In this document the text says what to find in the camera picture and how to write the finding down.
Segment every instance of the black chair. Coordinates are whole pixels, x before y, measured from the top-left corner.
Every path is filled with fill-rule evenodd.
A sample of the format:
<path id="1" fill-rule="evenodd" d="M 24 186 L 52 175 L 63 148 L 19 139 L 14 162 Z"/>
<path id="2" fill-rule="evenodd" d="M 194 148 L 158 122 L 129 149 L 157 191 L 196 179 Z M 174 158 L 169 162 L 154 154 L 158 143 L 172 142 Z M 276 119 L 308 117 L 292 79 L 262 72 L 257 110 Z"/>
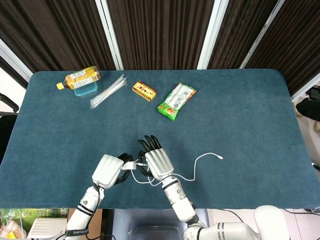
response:
<path id="1" fill-rule="evenodd" d="M 0 111 L 0 165 L 8 146 L 10 135 L 17 119 L 19 106 L 6 95 L 0 93 L 0 101 L 12 108 L 13 112 Z"/>

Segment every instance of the cardboard box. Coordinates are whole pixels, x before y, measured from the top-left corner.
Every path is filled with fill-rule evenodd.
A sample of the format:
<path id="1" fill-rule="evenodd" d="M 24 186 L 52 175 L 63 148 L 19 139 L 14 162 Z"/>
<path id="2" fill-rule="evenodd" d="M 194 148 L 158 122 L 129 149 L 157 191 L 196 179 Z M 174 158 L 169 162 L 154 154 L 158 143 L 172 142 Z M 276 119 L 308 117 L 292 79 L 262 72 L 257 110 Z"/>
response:
<path id="1" fill-rule="evenodd" d="M 74 212 L 75 212 L 74 208 L 69 208 L 68 221 Z M 90 239 L 99 237 L 101 235 L 101 221 L 102 221 L 102 209 L 97 209 L 89 224 L 88 237 Z M 85 235 L 82 236 L 81 240 L 87 240 L 86 236 Z"/>

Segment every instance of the brown curtain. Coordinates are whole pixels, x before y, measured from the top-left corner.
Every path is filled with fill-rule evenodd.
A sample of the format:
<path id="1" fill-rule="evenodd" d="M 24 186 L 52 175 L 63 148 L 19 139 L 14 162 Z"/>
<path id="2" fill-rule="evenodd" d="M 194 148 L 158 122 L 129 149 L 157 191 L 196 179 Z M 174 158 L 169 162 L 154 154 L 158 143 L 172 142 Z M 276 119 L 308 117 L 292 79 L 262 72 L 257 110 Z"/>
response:
<path id="1" fill-rule="evenodd" d="M 230 0 L 209 69 L 238 69 L 278 0 Z"/>
<path id="2" fill-rule="evenodd" d="M 214 0 L 107 0 L 125 70 L 196 69 Z"/>
<path id="3" fill-rule="evenodd" d="M 293 95 L 320 72 L 320 1 L 286 0 L 246 68 L 271 68 Z"/>
<path id="4" fill-rule="evenodd" d="M 0 38 L 33 72 L 115 65 L 95 0 L 2 0 Z"/>

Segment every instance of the charging cable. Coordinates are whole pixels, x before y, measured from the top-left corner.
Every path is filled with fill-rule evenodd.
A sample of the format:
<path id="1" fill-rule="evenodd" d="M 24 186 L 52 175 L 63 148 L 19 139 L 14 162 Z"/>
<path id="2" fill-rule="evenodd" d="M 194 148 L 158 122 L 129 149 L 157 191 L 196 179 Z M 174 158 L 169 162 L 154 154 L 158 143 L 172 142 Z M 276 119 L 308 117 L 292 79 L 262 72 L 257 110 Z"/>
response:
<path id="1" fill-rule="evenodd" d="M 202 155 L 200 155 L 200 156 L 198 156 L 196 159 L 195 159 L 195 161 L 194 161 L 194 165 L 193 165 L 193 178 L 192 179 L 188 179 L 188 178 L 185 178 L 184 176 L 181 176 L 180 174 L 176 174 L 176 173 L 173 173 L 172 175 L 174 175 L 174 176 L 178 176 L 178 177 L 180 177 L 180 178 L 182 178 L 183 180 L 186 180 L 186 181 L 189 181 L 189 182 L 193 182 L 193 181 L 195 181 L 196 180 L 196 165 L 197 165 L 197 161 L 199 160 L 199 159 L 201 159 L 202 157 L 204 157 L 204 156 L 206 156 L 206 155 L 214 155 L 214 156 L 216 156 L 218 159 L 224 159 L 222 156 L 220 156 L 220 155 L 218 155 L 218 154 L 215 154 L 215 153 L 213 153 L 213 152 L 207 152 L 207 153 L 205 153 L 205 154 L 202 154 Z M 148 164 L 144 164 L 144 163 L 136 163 L 137 165 L 142 165 L 142 166 L 148 166 Z M 153 187 L 155 187 L 155 186 L 158 186 L 159 184 L 161 184 L 162 183 L 162 181 L 160 181 L 160 182 L 158 182 L 158 183 L 156 183 L 156 184 L 153 184 L 153 181 L 155 180 L 155 178 L 153 178 L 152 180 L 150 179 L 150 177 L 148 176 L 148 180 L 149 181 L 138 181 L 137 179 L 136 179 L 136 177 L 135 177 L 135 175 L 134 175 L 134 172 L 131 170 L 131 173 L 132 173 L 132 176 L 133 176 L 133 179 L 138 183 L 138 184 L 150 184 L 151 186 L 153 186 Z"/>

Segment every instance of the blue tablecloth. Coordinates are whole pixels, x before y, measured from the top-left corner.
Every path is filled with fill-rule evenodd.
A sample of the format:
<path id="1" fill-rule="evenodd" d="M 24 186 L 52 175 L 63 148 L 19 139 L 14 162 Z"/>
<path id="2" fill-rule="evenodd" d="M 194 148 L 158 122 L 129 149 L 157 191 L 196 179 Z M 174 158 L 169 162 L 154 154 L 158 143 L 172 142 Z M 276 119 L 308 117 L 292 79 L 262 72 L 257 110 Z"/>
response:
<path id="1" fill-rule="evenodd" d="M 35 73 L 0 166 L 0 207 L 74 208 L 92 186 L 103 154 L 137 158 L 137 139 L 153 134 L 198 208 L 312 208 L 320 184 L 311 166 L 283 76 L 273 69 L 101 71 L 99 91 L 121 74 L 128 85 L 96 109 L 90 98 L 58 90 L 69 71 Z M 131 90 L 158 91 L 148 102 Z M 175 121 L 157 106 L 179 82 L 197 89 Z M 135 175 L 146 181 L 138 171 Z M 170 208 L 161 186 L 130 176 L 105 191 L 101 208 Z"/>

